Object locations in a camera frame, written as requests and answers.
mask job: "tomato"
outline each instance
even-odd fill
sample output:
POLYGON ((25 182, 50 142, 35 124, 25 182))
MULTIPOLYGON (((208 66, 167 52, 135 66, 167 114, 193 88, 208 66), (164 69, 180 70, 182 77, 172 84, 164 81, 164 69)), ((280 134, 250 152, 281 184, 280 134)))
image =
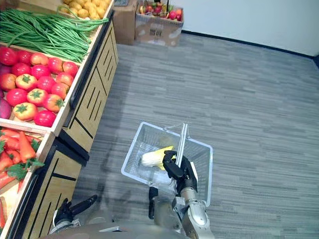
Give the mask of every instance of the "tomato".
POLYGON ((47 91, 49 94, 51 93, 51 89, 55 84, 55 80, 50 76, 42 76, 38 80, 37 86, 40 89, 47 91))
POLYGON ((47 65, 49 59, 42 53, 33 53, 30 58, 32 65, 47 65))
POLYGON ((57 77, 56 77, 56 82, 58 82, 58 83, 64 83, 64 84, 66 84, 66 85, 68 85, 68 86, 70 86, 71 87, 71 85, 72 85, 72 82, 73 82, 73 77, 70 75, 70 74, 68 74, 68 73, 65 73, 65 72, 61 72, 61 73, 59 73, 58 75, 57 75, 57 77))
POLYGON ((31 68, 31 74, 37 79, 42 76, 51 76, 51 72, 47 66, 36 65, 31 68))
POLYGON ((53 74, 59 74, 63 71, 62 60, 57 57, 49 58, 48 67, 53 74))
POLYGON ((40 111, 34 117, 34 122, 37 125, 45 126, 45 127, 52 127, 56 115, 51 111, 40 111))
POLYGON ((73 77, 75 77, 78 70, 78 66, 72 61, 66 61, 63 63, 63 71, 69 73, 73 77))
POLYGON ((64 106, 64 101, 58 95, 50 94, 44 100, 43 105, 47 110, 58 113, 60 108, 64 106))
POLYGON ((42 89, 33 89, 27 95, 27 99, 30 103, 35 104, 38 107, 43 106, 44 100, 47 98, 48 93, 42 89))
POLYGON ((12 66, 12 74, 16 76, 20 76, 22 74, 31 74, 31 67, 24 63, 16 63, 14 66, 12 66))
POLYGON ((16 105, 13 113, 19 120, 30 121, 38 113, 38 108, 32 103, 25 102, 16 105))
POLYGON ((31 61, 30 61, 31 55, 32 55, 31 52, 22 50, 22 51, 18 51, 17 54, 18 54, 19 62, 27 64, 28 66, 31 65, 31 61))
POLYGON ((34 76, 29 74, 23 74, 21 76, 18 76, 15 80, 16 86, 24 89, 26 91, 31 91, 34 88, 36 88, 37 80, 34 76))
POLYGON ((63 100, 69 92, 70 87, 64 83, 55 83, 51 93, 60 96, 63 100))
POLYGON ((6 66, 18 63, 17 53, 9 47, 0 47, 0 62, 6 66))
POLYGON ((17 104, 27 101, 26 94, 27 92, 23 89, 12 89, 6 95, 6 101, 8 101, 11 106, 15 107, 17 104))
POLYGON ((0 88, 4 91, 9 91, 15 88, 16 75, 4 74, 0 76, 0 88))

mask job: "white wall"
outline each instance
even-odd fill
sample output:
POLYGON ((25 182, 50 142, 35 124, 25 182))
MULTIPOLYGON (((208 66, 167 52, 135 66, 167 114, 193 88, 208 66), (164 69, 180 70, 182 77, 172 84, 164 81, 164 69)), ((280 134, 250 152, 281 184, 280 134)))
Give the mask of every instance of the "white wall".
POLYGON ((170 0, 184 30, 319 54, 319 0, 170 0))

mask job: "gray carpet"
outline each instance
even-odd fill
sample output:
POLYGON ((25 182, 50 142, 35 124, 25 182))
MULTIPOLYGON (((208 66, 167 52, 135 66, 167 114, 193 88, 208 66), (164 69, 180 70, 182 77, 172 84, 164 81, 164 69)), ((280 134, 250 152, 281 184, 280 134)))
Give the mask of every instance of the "gray carpet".
POLYGON ((136 43, 118 52, 74 202, 98 193, 99 207, 107 205, 115 220, 152 223, 148 187, 122 176, 122 164, 140 122, 187 122, 192 138, 214 147, 207 212, 217 239, 319 238, 319 70, 312 60, 187 34, 176 48, 136 43))

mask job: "orange carrot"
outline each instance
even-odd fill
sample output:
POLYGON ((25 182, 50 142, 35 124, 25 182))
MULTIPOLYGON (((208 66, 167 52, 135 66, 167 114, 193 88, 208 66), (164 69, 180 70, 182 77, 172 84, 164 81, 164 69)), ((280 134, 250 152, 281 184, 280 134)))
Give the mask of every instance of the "orange carrot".
POLYGON ((17 164, 21 161, 21 157, 18 151, 9 149, 9 150, 6 150, 5 152, 12 159, 14 164, 17 164))
POLYGON ((20 131, 19 143, 20 156, 23 163, 26 163, 28 159, 35 158, 35 152, 23 131, 20 131))

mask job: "cardboard box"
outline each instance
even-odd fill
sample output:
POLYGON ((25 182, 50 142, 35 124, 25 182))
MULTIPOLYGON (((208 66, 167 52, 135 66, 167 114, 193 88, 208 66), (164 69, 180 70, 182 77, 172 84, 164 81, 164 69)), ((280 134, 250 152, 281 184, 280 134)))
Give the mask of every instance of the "cardboard box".
POLYGON ((140 14, 140 2, 136 11, 135 40, 163 46, 177 46, 181 29, 184 24, 182 7, 182 21, 161 18, 152 15, 140 14))
POLYGON ((116 43, 133 45, 135 38, 135 13, 138 0, 129 0, 127 6, 114 7, 114 32, 116 43))

